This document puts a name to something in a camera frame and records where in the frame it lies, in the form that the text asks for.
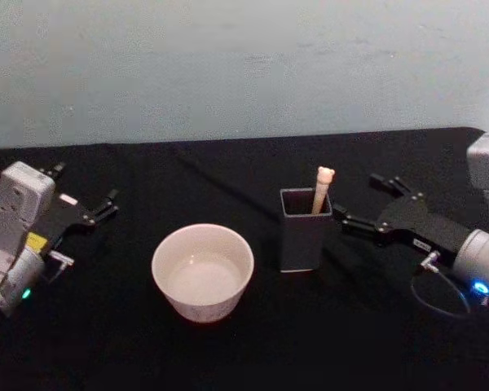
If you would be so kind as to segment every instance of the white wall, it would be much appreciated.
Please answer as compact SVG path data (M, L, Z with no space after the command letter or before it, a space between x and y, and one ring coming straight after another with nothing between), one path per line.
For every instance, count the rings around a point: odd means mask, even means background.
M489 129L489 1L0 0L0 147Z

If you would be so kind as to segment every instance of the yellow label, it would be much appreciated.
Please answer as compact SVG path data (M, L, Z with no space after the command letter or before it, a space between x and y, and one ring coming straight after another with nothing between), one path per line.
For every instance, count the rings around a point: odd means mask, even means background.
M41 237L40 235L36 235L33 232L29 232L27 235L27 245L36 253L40 253L42 251L43 246L47 243L47 239Z

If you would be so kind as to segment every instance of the bowl rim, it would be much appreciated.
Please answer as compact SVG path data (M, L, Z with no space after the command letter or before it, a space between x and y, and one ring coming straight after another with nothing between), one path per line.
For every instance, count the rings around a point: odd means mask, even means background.
M244 245L244 249L245 251L248 253L249 255L249 259L251 261L251 267L249 268L249 271L247 273L247 275L244 277L244 280L243 282L239 285L239 287L229 296L227 297L226 299L224 300L221 300L221 301L215 301L215 302L209 302L209 303L204 303L204 304L199 304L199 303L191 303L191 302L186 302L186 301L181 301L181 300L178 300L176 297L174 297L174 295L170 294L170 292L168 292L168 290L163 286L162 283L159 282L157 276L156 276L156 268L157 268L157 256L158 256L158 252L160 251L160 249L162 248L163 244L165 244L165 242L167 242L169 239L171 239L173 236L176 236L176 235L181 235L184 231L191 231L191 230L197 230L197 229L204 229L204 228L210 228L210 229L216 229L216 230L220 230L220 231L226 231L227 233L235 236L243 245ZM154 278L154 282L156 283L157 287L167 296L167 297L170 297L171 299L173 299L174 301L177 301L178 303L181 303L183 305L190 305L190 306L195 306L195 307L205 307L205 306L208 306L208 305L217 305L217 304L222 304L224 303L225 301L228 301L230 299L232 299L233 297L235 297L239 292L243 291L246 286L248 285L250 279L252 278L252 274L253 274L253 269L255 267L255 260L253 258L253 252L252 252L252 249L250 248L250 245L248 244L248 242L245 240L245 238L243 238L243 236L241 236L240 234L238 234L237 232L235 232L234 230L226 227L226 226L220 226L219 224L210 224L210 223L199 223L199 224L191 224L189 226L184 226L182 228L179 228L178 230L168 234L160 243L159 245L156 247L156 250L154 251L154 254L152 255L152 262L151 262L151 271L152 271L152 277Z

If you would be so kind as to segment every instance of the black tablecloth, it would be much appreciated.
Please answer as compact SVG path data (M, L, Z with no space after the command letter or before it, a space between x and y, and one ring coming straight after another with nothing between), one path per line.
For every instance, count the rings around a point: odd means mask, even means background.
M74 267L51 286L37 286L0 327L0 389L229 389L264 381L420 388L489 380L489 307L466 321L421 307L409 291L424 257L414 249L379 248L333 223L319 270L282 275L276 266L279 190L313 186L319 165L337 171L330 194L358 215L375 218L390 201L368 187L377 172L407 179L432 211L489 231L465 159L480 134L413 130L0 151L0 171L16 160L67 162L59 191L90 207L112 187L121 190L115 219L61 245ZM150 269L170 232L198 222L242 234L256 261L236 310L204 326L174 312ZM453 305L441 283L427 283L442 292L439 304Z

